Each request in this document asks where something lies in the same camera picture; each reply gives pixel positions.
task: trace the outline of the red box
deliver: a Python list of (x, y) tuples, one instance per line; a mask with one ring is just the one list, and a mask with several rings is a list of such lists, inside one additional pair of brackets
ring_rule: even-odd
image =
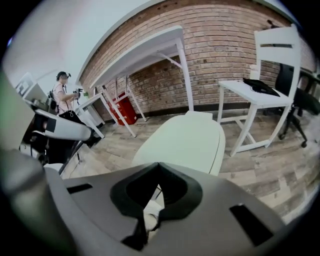
[[(118, 97), (121, 98), (124, 95), (125, 95), (125, 93), (123, 92)], [(117, 106), (119, 112), (124, 117), (124, 119), (126, 120), (128, 125), (133, 125), (137, 121), (136, 112), (135, 112), (134, 108), (132, 107), (131, 102), (128, 99), (128, 97), (124, 97), (119, 102), (114, 103), (114, 104)], [(121, 126), (124, 126), (125, 125), (124, 122), (122, 122), (122, 120), (120, 119), (120, 117), (118, 116), (117, 112), (114, 110), (114, 108), (112, 107), (110, 102), (108, 102), (108, 105), (110, 107), (110, 111), (114, 114), (118, 124)]]

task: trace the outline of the office chair wheel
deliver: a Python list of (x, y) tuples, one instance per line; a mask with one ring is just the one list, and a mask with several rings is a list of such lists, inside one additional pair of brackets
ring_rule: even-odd
[(285, 137), (286, 137), (286, 135), (285, 135), (285, 134), (280, 134), (280, 135), (279, 135), (279, 139), (280, 139), (280, 141), (282, 141)]

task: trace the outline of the white desk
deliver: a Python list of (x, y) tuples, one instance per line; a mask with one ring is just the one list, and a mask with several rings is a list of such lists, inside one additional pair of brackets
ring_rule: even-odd
[(117, 119), (115, 118), (115, 116), (112, 114), (112, 112), (110, 111), (110, 108), (105, 100), (105, 98), (103, 97), (102, 93), (98, 93), (95, 96), (93, 96), (92, 98), (90, 98), (88, 101), (86, 101), (85, 103), (83, 103), (82, 105), (80, 105), (77, 109), (75, 109), (75, 113), (81, 114), (82, 117), (88, 122), (89, 126), (94, 129), (94, 131), (101, 137), (104, 138), (105, 136), (101, 133), (101, 131), (99, 131), (99, 129), (95, 126), (95, 124), (86, 117), (85, 115), (85, 108), (91, 106), (93, 103), (95, 103), (97, 100), (101, 100), (104, 107), (106, 108), (106, 110), (109, 112), (109, 114), (112, 116), (113, 120), (115, 122), (117, 122)]
[[(171, 59), (173, 56), (177, 55), (179, 55), (181, 64)], [(110, 63), (110, 65), (106, 67), (106, 69), (94, 80), (94, 82), (89, 87), (94, 88), (97, 86), (102, 86), (107, 100), (112, 104), (112, 107), (114, 108), (116, 113), (119, 115), (125, 126), (128, 128), (128, 130), (134, 137), (136, 135), (131, 131), (126, 120), (118, 111), (118, 108), (116, 107), (115, 102), (113, 102), (111, 96), (107, 92), (105, 85), (111, 80), (115, 79), (115, 98), (118, 100), (118, 77), (127, 77), (128, 75), (131, 75), (141, 69), (144, 69), (145, 67), (148, 67), (154, 63), (157, 63), (165, 59), (169, 60), (171, 63), (175, 64), (176, 66), (182, 69), (189, 110), (193, 111), (194, 103), (187, 60), (184, 51), (184, 33), (183, 28), (181, 26), (173, 26), (164, 29), (141, 40), (140, 42), (126, 50), (124, 53), (122, 53), (112, 63)], [(127, 84), (125, 87), (125, 94), (127, 96), (132, 96), (139, 112), (142, 115), (142, 118), (146, 120), (138, 104), (138, 101), (136, 100), (135, 95), (133, 94), (130, 86)]]

